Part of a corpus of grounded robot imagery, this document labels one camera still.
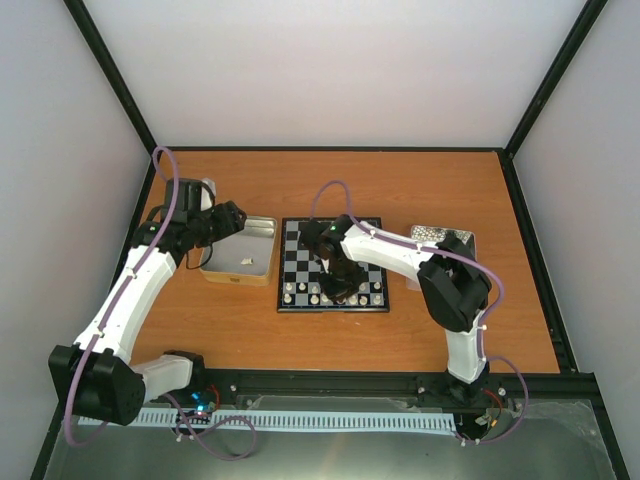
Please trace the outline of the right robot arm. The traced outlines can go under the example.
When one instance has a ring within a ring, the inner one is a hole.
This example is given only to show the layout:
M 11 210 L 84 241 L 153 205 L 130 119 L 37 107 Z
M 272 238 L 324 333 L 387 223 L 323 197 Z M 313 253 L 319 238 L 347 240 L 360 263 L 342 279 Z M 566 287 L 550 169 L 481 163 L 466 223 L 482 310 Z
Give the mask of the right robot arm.
M 445 330 L 448 362 L 442 393 L 460 405 L 476 399 L 489 373 L 483 333 L 492 285 L 488 270 L 455 234 L 420 242 L 342 215 L 331 223 L 304 223 L 299 244 L 321 262 L 320 289 L 334 302 L 359 291 L 367 279 L 362 262 L 417 283 L 430 317 Z

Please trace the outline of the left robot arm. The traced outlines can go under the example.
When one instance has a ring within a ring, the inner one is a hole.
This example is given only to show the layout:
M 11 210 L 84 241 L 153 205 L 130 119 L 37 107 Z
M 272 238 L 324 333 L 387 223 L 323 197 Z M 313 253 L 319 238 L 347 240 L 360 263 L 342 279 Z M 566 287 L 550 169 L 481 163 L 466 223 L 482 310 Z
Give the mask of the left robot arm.
M 246 213 L 216 200 L 214 182 L 169 181 L 163 204 L 135 230 L 123 270 L 87 328 L 70 346 L 56 346 L 48 366 L 65 418 L 130 424 L 142 406 L 174 391 L 186 402 L 208 390 L 204 359 L 169 350 L 133 365 L 132 351 L 157 296 L 189 252 L 243 230 Z

